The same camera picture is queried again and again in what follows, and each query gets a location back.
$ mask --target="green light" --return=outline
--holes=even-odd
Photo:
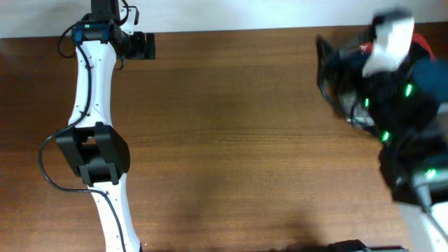
[[[383,142],[383,143],[386,142],[389,139],[389,137],[390,137],[389,132],[385,132],[383,134],[383,138],[382,138],[381,142]]]
[[[407,84],[405,93],[406,97],[410,96],[411,92],[412,92],[412,84]]]
[[[429,169],[425,172],[426,179],[434,179],[437,176],[437,171],[435,169]]]

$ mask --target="brown wooden surface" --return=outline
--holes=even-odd
[[[131,150],[144,251],[409,245],[380,145],[336,119],[315,84],[315,35],[361,29],[158,34],[157,60],[114,73],[112,119]],[[448,56],[447,24],[418,30]],[[58,56],[56,40],[0,40],[0,251],[105,251],[91,196],[54,190],[37,167],[75,98],[76,61]],[[82,186],[55,144],[44,159],[55,181]]]

